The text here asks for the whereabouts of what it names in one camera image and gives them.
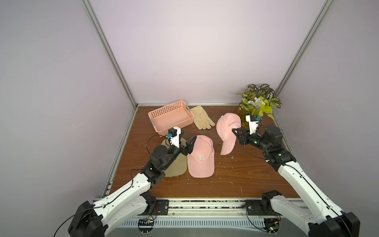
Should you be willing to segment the beige baseball cap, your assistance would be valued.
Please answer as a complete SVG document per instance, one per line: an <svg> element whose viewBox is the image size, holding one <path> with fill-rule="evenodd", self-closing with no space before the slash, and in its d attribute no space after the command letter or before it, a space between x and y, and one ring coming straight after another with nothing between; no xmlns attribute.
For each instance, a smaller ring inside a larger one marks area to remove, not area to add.
<svg viewBox="0 0 379 237"><path fill-rule="evenodd" d="M187 156L179 154L176 160L165 170L165 177L178 177L183 175L188 168Z"/></svg>

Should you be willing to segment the pink baseball cap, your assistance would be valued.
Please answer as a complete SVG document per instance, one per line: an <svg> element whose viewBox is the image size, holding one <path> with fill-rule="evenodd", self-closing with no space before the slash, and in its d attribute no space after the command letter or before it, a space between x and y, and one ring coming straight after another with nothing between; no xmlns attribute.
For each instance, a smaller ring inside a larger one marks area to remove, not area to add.
<svg viewBox="0 0 379 237"><path fill-rule="evenodd" d="M188 171L194 178L208 178L214 174L214 147L211 138L197 135L191 154L187 155Z"/></svg>
<svg viewBox="0 0 379 237"><path fill-rule="evenodd" d="M241 128L241 119L237 114L226 113L217 121L216 130L223 141L221 149L222 156L230 154L234 149L236 136L232 130L235 128Z"/></svg>

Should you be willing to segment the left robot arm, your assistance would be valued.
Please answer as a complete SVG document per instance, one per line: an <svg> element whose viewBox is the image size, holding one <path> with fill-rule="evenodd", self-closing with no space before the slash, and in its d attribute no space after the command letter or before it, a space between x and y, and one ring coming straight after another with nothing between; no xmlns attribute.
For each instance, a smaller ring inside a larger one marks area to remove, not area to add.
<svg viewBox="0 0 379 237"><path fill-rule="evenodd" d="M165 171L180 154L186 156L193 151L196 136L185 145L181 138L180 135L170 137L169 141L175 140L177 144L168 148L164 145L155 147L140 172L114 193L94 203L82 203L68 227L69 236L106 237L128 219L152 213L156 198L149 190L165 177Z"/></svg>

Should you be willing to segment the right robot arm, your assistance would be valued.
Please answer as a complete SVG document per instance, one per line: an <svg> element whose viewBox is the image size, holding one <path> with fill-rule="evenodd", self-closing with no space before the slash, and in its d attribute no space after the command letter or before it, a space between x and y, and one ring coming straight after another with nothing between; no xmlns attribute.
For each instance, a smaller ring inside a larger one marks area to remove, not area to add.
<svg viewBox="0 0 379 237"><path fill-rule="evenodd" d="M265 209L281 214L309 237L357 237L360 220L352 212L343 211L306 175L295 157L282 147L281 130L273 125L264 134L234 128L233 134L242 145L262 150L266 162L282 176L306 204L308 211L292 204L278 191L262 195Z"/></svg>

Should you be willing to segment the cream work glove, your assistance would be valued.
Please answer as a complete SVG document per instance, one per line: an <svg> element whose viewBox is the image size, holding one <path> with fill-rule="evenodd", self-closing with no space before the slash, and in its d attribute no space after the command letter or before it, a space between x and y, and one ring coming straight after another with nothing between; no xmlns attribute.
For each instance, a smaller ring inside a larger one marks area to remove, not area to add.
<svg viewBox="0 0 379 237"><path fill-rule="evenodd" d="M191 108L191 111L194 114L193 122L199 130L211 129L216 125L203 107L196 106Z"/></svg>

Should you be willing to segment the pink plastic basket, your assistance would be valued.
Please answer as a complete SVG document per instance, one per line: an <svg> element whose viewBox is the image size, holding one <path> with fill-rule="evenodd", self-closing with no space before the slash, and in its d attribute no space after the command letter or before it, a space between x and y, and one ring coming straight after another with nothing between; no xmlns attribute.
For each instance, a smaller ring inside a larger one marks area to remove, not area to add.
<svg viewBox="0 0 379 237"><path fill-rule="evenodd" d="M184 128L193 123L194 114L184 100L160 107L148 113L149 119L159 135L167 135L173 127Z"/></svg>

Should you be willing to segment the artificial green plant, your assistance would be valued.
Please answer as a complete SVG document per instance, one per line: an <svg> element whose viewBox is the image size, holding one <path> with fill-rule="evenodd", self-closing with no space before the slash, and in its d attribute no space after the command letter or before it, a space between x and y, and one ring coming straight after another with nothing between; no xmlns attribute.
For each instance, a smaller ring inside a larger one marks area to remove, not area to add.
<svg viewBox="0 0 379 237"><path fill-rule="evenodd" d="M273 108L281 108L281 100L276 92L270 87L269 84L262 84L257 86L251 84L241 94L241 102L238 105L238 110L249 112L250 115L264 115L274 120Z"/></svg>

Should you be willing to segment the left circuit board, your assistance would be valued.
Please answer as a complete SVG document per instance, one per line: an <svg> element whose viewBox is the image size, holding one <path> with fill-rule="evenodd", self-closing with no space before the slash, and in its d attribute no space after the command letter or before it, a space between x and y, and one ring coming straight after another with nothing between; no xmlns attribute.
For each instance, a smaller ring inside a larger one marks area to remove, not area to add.
<svg viewBox="0 0 379 237"><path fill-rule="evenodd" d="M141 234L149 234L155 226L155 220L153 218L139 219L137 223L138 230Z"/></svg>

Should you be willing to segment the circuit board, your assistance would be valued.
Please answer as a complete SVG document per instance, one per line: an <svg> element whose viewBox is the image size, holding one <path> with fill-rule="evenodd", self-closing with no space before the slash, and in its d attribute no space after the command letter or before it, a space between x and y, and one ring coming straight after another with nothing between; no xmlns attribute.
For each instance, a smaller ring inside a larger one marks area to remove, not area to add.
<svg viewBox="0 0 379 237"><path fill-rule="evenodd" d="M155 226L155 220L153 218L139 219L137 223L138 230L141 234L149 234Z"/></svg>
<svg viewBox="0 0 379 237"><path fill-rule="evenodd" d="M277 234L280 229L280 221L275 218L264 219L264 230L269 234Z"/></svg>

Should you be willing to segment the right circuit board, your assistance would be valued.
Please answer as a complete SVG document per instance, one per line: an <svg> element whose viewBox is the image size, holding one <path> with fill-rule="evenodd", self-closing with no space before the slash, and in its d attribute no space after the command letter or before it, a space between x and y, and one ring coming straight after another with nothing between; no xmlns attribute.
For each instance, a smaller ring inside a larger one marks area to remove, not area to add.
<svg viewBox="0 0 379 237"><path fill-rule="evenodd" d="M280 221L275 218L264 219L264 230L269 234L277 234L280 229Z"/></svg>

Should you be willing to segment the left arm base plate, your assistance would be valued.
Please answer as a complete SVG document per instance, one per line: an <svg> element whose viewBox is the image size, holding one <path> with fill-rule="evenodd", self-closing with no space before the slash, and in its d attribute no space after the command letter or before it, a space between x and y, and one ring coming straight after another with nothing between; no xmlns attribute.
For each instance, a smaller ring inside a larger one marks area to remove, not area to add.
<svg viewBox="0 0 379 237"><path fill-rule="evenodd" d="M168 215L169 200L168 199L156 199L148 202L147 208L140 215L153 216L156 215Z"/></svg>

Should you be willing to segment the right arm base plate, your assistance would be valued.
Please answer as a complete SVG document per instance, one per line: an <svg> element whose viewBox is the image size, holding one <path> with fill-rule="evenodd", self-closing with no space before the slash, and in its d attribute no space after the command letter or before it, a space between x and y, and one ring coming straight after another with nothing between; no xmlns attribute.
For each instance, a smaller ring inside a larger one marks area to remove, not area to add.
<svg viewBox="0 0 379 237"><path fill-rule="evenodd" d="M248 199L245 200L245 204L242 206L243 209L247 210L248 215L259 215L259 216L276 216L280 213L275 212L269 201L261 199Z"/></svg>

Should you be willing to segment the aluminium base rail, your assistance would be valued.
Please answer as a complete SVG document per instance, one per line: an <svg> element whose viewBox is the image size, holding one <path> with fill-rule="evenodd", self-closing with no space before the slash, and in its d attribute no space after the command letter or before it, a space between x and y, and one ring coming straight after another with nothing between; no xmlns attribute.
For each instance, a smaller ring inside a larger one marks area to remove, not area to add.
<svg viewBox="0 0 379 237"><path fill-rule="evenodd" d="M221 201L216 201L216 200L205 200L205 201L191 200L189 202L184 202L184 203L174 202L173 204L169 204L169 207L180 207L181 209L184 210L184 212L188 212L188 213L194 212L196 215L204 214L206 216L210 216L211 214L221 212L222 209L228 209L228 208L236 208L238 210L243 209L242 206L244 204L245 204L245 201L229 202L228 200L221 200Z"/></svg>

